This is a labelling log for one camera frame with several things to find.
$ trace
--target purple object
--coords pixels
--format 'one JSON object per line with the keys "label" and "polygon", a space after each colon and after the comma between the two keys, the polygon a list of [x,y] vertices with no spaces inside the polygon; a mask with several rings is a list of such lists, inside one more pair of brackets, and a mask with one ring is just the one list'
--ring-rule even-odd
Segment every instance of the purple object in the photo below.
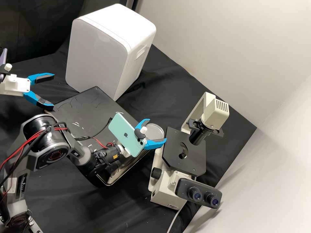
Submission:
{"label": "purple object", "polygon": [[[7,48],[4,48],[0,56],[0,65],[3,65],[6,63],[6,54],[7,54]],[[4,74],[0,74],[0,83],[3,81],[3,78],[4,78]]]}

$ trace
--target wire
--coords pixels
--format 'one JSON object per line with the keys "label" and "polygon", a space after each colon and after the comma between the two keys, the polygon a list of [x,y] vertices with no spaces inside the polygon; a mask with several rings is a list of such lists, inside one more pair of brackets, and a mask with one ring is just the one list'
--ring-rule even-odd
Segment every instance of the wire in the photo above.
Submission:
{"label": "wire", "polygon": [[84,140],[88,140],[90,138],[96,137],[98,134],[100,134],[107,127],[107,125],[109,125],[109,123],[111,121],[112,121],[112,117],[110,117],[109,120],[107,121],[106,125],[98,133],[94,134],[93,136],[82,136],[82,137],[75,138],[75,140],[84,141]]}
{"label": "wire", "polygon": [[[23,153],[23,149],[22,149],[21,152],[19,153],[18,159],[19,159],[19,157],[21,156],[22,153]],[[12,186],[13,186],[13,177],[11,177],[11,186],[10,186],[9,189],[4,193],[3,198],[1,199],[0,203],[3,202],[3,200],[4,200],[5,197],[7,196],[8,192],[11,190]]]}
{"label": "wire", "polygon": [[28,212],[30,213],[30,214],[29,214],[30,219],[27,221],[27,224],[26,224],[25,228],[23,229],[22,233],[25,232],[27,226],[28,226],[29,223],[32,221],[32,215],[33,215],[33,213],[32,213],[32,211],[31,211],[30,209],[28,209]]}
{"label": "wire", "polygon": [[[31,138],[29,138],[26,142],[29,143],[30,141],[32,141],[34,139],[34,141],[29,145],[29,147],[27,148],[27,150],[23,153],[23,155],[20,157],[19,160],[16,161],[16,163],[14,164],[14,166],[12,167],[12,169],[10,170],[10,172],[8,173],[8,175],[3,179],[3,181],[0,183],[0,187],[4,184],[4,182],[8,179],[8,177],[10,177],[11,174],[13,174],[14,170],[16,169],[16,167],[21,163],[21,161],[23,160],[24,157],[26,157],[28,155],[28,153],[30,152],[31,148],[33,147],[34,144],[36,144],[39,140],[42,139],[42,137],[48,132],[48,129],[51,127],[54,127],[58,124],[62,124],[61,122],[56,123],[54,125],[50,125],[48,126],[45,130],[43,131],[39,131],[37,133],[35,133]],[[68,129],[67,127],[61,128],[55,128],[55,130],[65,130]],[[23,148],[27,143],[24,142],[12,155],[10,155],[4,162],[3,164],[5,164],[8,160],[10,160],[12,157],[14,157],[14,154],[17,153],[17,151],[20,150],[20,148]]]}

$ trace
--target black cloth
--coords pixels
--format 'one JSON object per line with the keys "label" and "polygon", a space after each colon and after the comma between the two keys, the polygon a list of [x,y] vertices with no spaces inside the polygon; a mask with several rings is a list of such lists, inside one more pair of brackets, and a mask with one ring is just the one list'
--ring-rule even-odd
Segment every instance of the black cloth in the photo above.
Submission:
{"label": "black cloth", "polygon": [[54,53],[84,0],[0,0],[0,47],[13,63]]}
{"label": "black cloth", "polygon": [[[55,79],[32,90],[56,103],[77,92],[65,82],[68,46],[56,53],[13,64],[12,73],[27,77],[51,72]],[[151,118],[163,129],[179,129],[203,92],[209,91],[181,66],[152,46],[139,78],[117,103],[136,120]],[[42,112],[22,97],[0,97],[0,161],[18,135],[20,124]],[[225,137],[209,137],[207,172],[198,181],[215,186],[255,126],[230,107]],[[153,156],[145,156],[114,185],[97,189],[69,161],[62,160],[31,174],[26,202],[45,233],[49,232],[166,232],[175,210],[150,202],[148,182]],[[187,203],[172,232],[182,232],[198,206]]]}

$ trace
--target smartphone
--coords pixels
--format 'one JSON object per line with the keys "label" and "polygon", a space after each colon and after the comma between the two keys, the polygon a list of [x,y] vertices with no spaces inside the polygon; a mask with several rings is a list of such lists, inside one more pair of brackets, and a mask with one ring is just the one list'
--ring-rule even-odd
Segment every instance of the smartphone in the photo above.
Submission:
{"label": "smartphone", "polygon": [[120,113],[115,114],[108,128],[133,157],[137,157],[147,143],[146,139],[136,137],[134,127]]}

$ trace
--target white box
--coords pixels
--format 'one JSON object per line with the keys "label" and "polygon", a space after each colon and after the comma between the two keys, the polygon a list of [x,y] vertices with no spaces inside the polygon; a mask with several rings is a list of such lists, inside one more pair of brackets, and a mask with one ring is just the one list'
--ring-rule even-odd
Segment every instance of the white box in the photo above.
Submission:
{"label": "white box", "polygon": [[155,33],[153,23],[120,4],[75,19],[66,82],[79,92],[98,86],[117,100],[138,78]]}

